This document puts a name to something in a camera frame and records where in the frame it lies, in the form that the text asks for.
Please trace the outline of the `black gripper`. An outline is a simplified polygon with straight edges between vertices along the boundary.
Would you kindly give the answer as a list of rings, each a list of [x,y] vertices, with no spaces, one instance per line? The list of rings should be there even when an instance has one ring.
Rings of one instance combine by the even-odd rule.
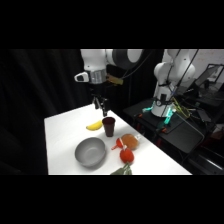
[[[90,85],[91,95],[94,97],[95,109],[100,109],[100,102],[102,102],[103,116],[106,117],[110,110],[110,101],[106,99],[106,83],[91,84]]]

